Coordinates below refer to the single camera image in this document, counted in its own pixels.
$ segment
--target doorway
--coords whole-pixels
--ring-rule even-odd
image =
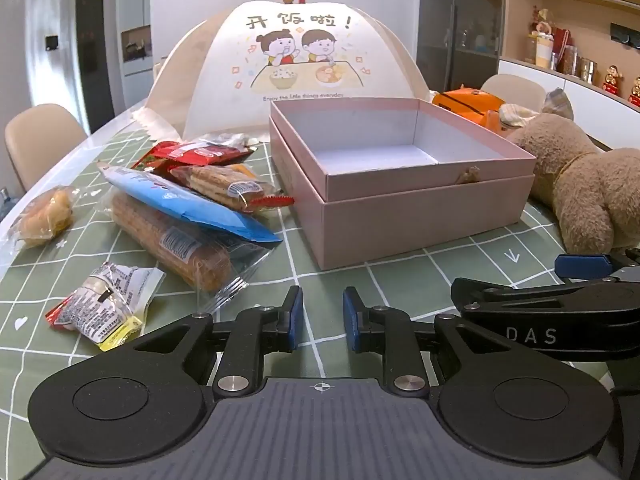
[[[104,0],[76,0],[78,64],[91,133],[115,117],[104,39]]]

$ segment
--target box lid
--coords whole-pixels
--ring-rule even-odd
[[[531,175],[535,157],[418,99],[273,102],[274,126],[326,202]]]

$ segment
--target metal screw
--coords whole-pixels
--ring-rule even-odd
[[[240,392],[249,385],[249,381],[240,375],[228,375],[218,381],[218,387],[226,392]]]
[[[402,375],[394,381],[396,387],[404,392],[416,392],[425,387],[425,382],[422,377],[416,375]]]

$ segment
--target white food tent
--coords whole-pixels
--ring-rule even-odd
[[[274,100],[428,93],[398,38],[361,10],[247,2],[182,38],[137,117],[159,116],[191,140],[262,133]]]

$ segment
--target cartoon boy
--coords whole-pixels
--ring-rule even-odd
[[[334,60],[332,54],[335,51],[335,37],[332,33],[319,28],[308,30],[302,36],[302,48],[308,51],[311,63],[332,62]]]
[[[269,56],[269,64],[273,66],[290,65],[300,54],[296,49],[296,42],[288,29],[274,30],[264,36],[258,36],[255,41],[260,42],[262,51]]]

